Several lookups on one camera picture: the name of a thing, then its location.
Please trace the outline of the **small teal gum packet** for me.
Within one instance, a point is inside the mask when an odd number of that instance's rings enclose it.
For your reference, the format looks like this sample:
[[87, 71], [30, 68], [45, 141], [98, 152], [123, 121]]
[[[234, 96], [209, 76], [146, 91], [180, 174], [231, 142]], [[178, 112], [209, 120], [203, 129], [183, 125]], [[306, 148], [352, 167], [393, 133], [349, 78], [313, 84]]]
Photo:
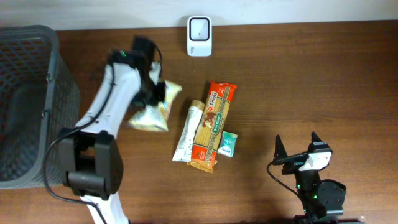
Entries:
[[223, 131], [217, 153], [227, 157], [233, 157], [237, 138], [237, 134]]

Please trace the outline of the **orange spaghetti packet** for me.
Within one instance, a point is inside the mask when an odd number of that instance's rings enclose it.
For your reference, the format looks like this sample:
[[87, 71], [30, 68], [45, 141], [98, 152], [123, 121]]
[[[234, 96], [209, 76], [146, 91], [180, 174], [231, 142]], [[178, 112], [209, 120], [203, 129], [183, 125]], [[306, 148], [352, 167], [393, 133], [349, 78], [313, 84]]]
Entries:
[[193, 140], [189, 165], [212, 173], [221, 136], [237, 85], [211, 82]]

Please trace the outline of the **white tube pouch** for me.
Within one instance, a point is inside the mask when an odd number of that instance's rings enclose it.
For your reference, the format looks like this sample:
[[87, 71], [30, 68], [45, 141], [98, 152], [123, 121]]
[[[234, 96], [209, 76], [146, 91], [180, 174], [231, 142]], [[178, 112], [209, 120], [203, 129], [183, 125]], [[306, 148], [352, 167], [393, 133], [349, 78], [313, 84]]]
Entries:
[[181, 137], [172, 158], [174, 162], [190, 162], [195, 132], [201, 120], [204, 107], [205, 104], [202, 101], [192, 101], [188, 109]]

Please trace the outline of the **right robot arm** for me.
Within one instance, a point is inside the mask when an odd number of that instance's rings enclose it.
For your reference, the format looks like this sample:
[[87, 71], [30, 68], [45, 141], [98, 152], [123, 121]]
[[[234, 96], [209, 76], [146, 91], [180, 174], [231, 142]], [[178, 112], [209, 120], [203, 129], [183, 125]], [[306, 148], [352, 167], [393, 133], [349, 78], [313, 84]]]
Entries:
[[295, 189], [290, 188], [270, 170], [267, 173], [278, 184], [295, 194], [303, 206], [303, 215], [296, 215], [293, 223], [361, 223], [358, 219], [340, 219], [347, 188], [344, 184], [331, 179], [320, 178], [319, 172], [328, 167], [333, 150], [315, 133], [311, 133], [308, 149], [294, 155], [288, 155], [281, 137], [275, 137], [273, 160], [267, 165], [282, 166], [283, 175], [295, 177]]

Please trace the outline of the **beige foil snack bag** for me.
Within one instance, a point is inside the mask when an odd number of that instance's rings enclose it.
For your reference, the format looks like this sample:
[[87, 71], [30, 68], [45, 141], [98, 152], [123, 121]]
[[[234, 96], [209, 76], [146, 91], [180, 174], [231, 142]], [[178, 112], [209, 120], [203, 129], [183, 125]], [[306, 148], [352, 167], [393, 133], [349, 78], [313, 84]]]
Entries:
[[143, 110], [136, 112], [129, 120], [131, 128], [143, 131], [167, 132], [167, 121], [172, 109], [172, 103], [182, 91], [179, 84], [169, 80], [161, 80], [155, 88], [151, 99], [153, 104], [146, 104]]

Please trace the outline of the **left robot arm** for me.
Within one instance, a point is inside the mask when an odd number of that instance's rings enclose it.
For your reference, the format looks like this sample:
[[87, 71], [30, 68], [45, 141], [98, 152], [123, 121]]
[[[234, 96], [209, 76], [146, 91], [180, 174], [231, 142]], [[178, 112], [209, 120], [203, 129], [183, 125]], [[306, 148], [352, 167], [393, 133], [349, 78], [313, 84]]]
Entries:
[[103, 82], [89, 110], [73, 129], [63, 128], [58, 144], [63, 185], [88, 206], [95, 223], [129, 223], [118, 190], [123, 160], [116, 143], [131, 103], [154, 105], [164, 100], [156, 87], [162, 63], [157, 47], [115, 50], [105, 66]]

